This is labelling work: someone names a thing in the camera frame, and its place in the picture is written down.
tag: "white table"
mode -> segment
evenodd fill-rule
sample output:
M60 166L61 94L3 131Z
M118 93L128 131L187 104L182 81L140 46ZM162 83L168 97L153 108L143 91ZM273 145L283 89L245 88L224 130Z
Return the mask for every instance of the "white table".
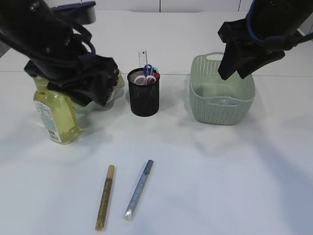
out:
M246 12L135 13L97 11L88 25L97 53L111 56L125 73L138 67L138 51L147 50L149 62L163 74L189 74L194 57L224 52L217 35L225 21L244 18ZM146 36L144 31L153 32ZM287 56L255 72L262 76L312 76L313 43L299 45ZM10 50L0 59L0 71L22 71L27 57Z
M0 234L94 235L110 164L107 235L313 233L313 77L255 77L244 121L216 126L194 119L188 76L164 75L156 115L133 115L125 88L86 118L92 132L66 146L47 138L31 79L0 79ZM155 165L127 223L148 159Z

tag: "plastic basket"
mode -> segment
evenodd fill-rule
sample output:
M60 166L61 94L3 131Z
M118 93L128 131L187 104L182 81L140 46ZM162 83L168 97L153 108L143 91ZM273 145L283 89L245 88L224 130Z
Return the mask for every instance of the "plastic basket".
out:
M241 79L234 73L223 81L218 73L220 60L210 60L216 52L197 56L191 67L190 101L195 118L204 123L234 125L243 120L255 97L252 75Z

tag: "scissors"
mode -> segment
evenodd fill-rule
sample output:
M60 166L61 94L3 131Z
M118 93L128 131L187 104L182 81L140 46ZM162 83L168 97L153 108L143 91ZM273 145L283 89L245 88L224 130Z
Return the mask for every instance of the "scissors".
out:
M152 75L148 76L140 75L135 78L134 83L137 85L149 85L155 83L156 81L157 79Z
M143 74L145 76L149 76L149 75L152 76L154 70L158 73L158 69L156 67L153 67L152 65L147 64L143 67Z

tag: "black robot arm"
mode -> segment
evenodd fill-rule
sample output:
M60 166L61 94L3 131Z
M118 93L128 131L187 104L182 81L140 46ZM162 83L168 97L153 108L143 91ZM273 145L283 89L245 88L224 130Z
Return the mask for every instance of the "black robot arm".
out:
M313 39L313 34L303 37L297 31L312 12L312 0L254 0L245 19L225 22L218 32L226 43L221 78L227 80L235 71L245 78Z
M0 1L0 40L30 58L26 72L47 78L49 89L83 106L91 101L104 106L119 73L112 58L96 54L92 35L82 26L95 21L94 6L50 9L43 0Z

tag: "ruler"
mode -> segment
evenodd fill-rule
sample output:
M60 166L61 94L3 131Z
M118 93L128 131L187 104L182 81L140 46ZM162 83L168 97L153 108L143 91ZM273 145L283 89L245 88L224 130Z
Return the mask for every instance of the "ruler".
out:
M139 67L143 68L148 64L148 56L146 50L140 50L138 51L138 57L139 57Z

